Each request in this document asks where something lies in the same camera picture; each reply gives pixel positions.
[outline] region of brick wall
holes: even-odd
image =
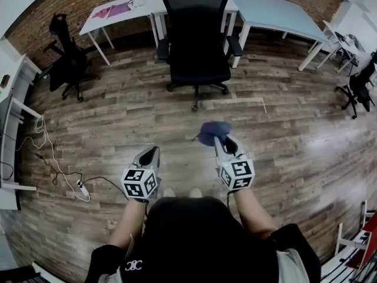
[[[36,0],[10,27],[6,33],[10,43],[21,53],[26,53],[40,67],[50,64],[58,57],[50,51],[45,54],[42,49],[55,38],[48,31],[53,14],[67,14],[67,22],[72,37],[81,47],[90,47],[88,36],[78,36],[85,20],[92,9],[113,0]],[[306,12],[322,27],[322,20],[330,21],[343,0],[290,0],[301,5]],[[114,39],[151,29],[147,18],[137,18],[127,22],[111,25],[107,28],[109,36]]]

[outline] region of shoe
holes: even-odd
[[[174,192],[174,190],[170,187],[164,189],[164,192],[163,192],[163,197],[175,197],[176,196],[176,193]]]
[[[189,198],[202,198],[201,190],[195,187],[190,191]]]

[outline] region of white cable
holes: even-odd
[[[44,120],[43,117],[41,117],[41,120],[42,120],[42,124],[41,124],[41,126],[40,126],[40,127],[37,127],[37,123],[38,123],[38,121],[39,121],[39,119],[37,119],[37,120],[35,121],[34,128],[35,128],[35,132],[36,132],[37,134],[40,133],[40,132],[44,132],[45,140],[44,140],[43,144],[41,144],[41,145],[38,147],[36,144],[34,144],[33,139],[32,139],[30,136],[28,136],[28,137],[26,137],[26,138],[24,139],[24,141],[22,142],[21,146],[18,148],[18,150],[16,150],[16,152],[19,151],[19,150],[21,149],[21,147],[22,147],[22,145],[25,143],[25,140],[26,140],[26,139],[31,139],[31,141],[32,141],[32,143],[33,143],[33,146],[36,147],[36,148],[38,148],[38,149],[40,149],[40,148],[46,143],[46,140],[48,140],[49,143],[51,144],[52,158],[53,158],[53,160],[55,161],[55,163],[57,164],[59,172],[63,174],[63,176],[64,176],[64,178],[65,178],[65,181],[66,181],[67,185],[70,186],[70,188],[72,189],[73,194],[75,195],[76,198],[78,198],[78,199],[80,199],[80,200],[82,200],[82,201],[85,201],[85,202],[89,202],[90,199],[91,199],[91,198],[90,198],[90,194],[88,194],[88,197],[89,197],[88,200],[86,200],[86,199],[84,199],[84,198],[81,198],[81,197],[77,196],[77,194],[76,194],[74,188],[73,188],[73,187],[70,185],[70,183],[68,182],[68,179],[67,179],[66,175],[65,175],[64,172],[60,169],[59,164],[58,164],[57,160],[55,159],[54,145],[52,144],[52,141],[51,141],[51,140],[49,139],[49,137],[48,137],[48,132],[47,132],[47,129],[46,129],[46,122],[45,122],[45,120]]]

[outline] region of white desk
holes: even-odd
[[[323,30],[323,33],[326,34],[326,33],[329,33],[329,36],[328,36],[328,41],[327,42],[330,42],[333,39],[335,39],[335,46],[333,46],[333,49],[332,51],[330,51],[328,53],[328,55],[326,56],[326,58],[317,66],[317,69],[319,69],[329,58],[331,58],[334,54],[336,54],[336,52],[343,48],[344,50],[347,50],[349,51],[351,54],[353,54],[354,56],[359,56],[362,52],[360,52],[357,47],[352,44],[352,45],[349,45],[347,44],[346,42],[342,42],[338,39],[338,37],[336,36],[336,32],[338,34],[341,34],[343,35],[344,33],[342,33],[340,30],[338,30],[337,26],[334,26],[326,21],[324,21],[323,23],[325,23],[325,29]],[[321,45],[322,44],[319,44],[318,41],[316,41],[313,46],[310,48],[309,52],[312,52],[316,46],[318,45]],[[346,62],[339,70],[338,70],[338,73],[340,73],[355,57],[353,57],[352,59],[350,59],[348,62]]]
[[[13,139],[17,137],[19,124],[24,123],[21,111],[25,110],[32,116],[40,119],[41,115],[23,104],[32,80],[36,73],[41,70],[26,56],[23,55],[17,62],[9,63],[6,72],[0,73],[0,78],[4,74],[9,74],[10,79],[5,89],[1,89],[0,94],[0,125],[1,131]],[[1,133],[0,160],[10,164],[14,168],[15,146],[14,140]],[[15,182],[15,173],[4,163],[0,163],[0,209],[18,209],[16,190],[36,190],[36,187],[21,186]]]
[[[239,43],[243,48],[251,27],[275,29],[283,32],[326,42],[327,38],[313,19],[298,4],[287,0],[233,0],[244,22]],[[234,58],[233,68],[240,57]]]
[[[164,5],[163,0],[133,0],[135,7],[131,8],[131,11],[123,12],[118,15],[114,15],[112,17],[106,16],[105,18],[99,18],[93,16],[101,11],[102,9],[111,7],[113,5],[119,5],[123,4],[125,2],[128,2],[130,0],[116,0],[112,2],[108,2],[106,4],[97,6],[93,9],[92,13],[88,17],[87,21],[85,22],[84,26],[82,27],[80,31],[80,35],[88,34],[90,39],[92,40],[93,44],[97,48],[97,50],[102,55],[103,59],[107,63],[107,65],[110,66],[110,62],[107,60],[105,54],[102,52],[100,46],[95,41],[93,35],[91,32],[102,29],[103,33],[106,36],[106,39],[110,43],[111,47],[114,49],[114,46],[106,33],[105,27],[114,23],[118,23],[121,21],[126,21],[133,18],[148,16],[151,21],[152,31],[154,35],[154,41],[156,43],[156,47],[158,46],[158,41],[163,39],[166,36],[166,25],[165,25],[165,19],[164,16],[167,14],[166,7]],[[230,18],[230,24],[227,30],[228,35],[230,35],[233,32],[234,22],[236,20],[236,14],[238,11],[238,7],[232,0],[228,0],[228,3],[225,7],[223,22],[221,25],[222,30],[224,30],[225,22],[226,22],[226,15],[228,13],[231,13]]]

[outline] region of chair wheel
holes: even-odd
[[[174,87],[171,84],[169,84],[168,86],[166,86],[166,90],[169,92],[173,92]]]

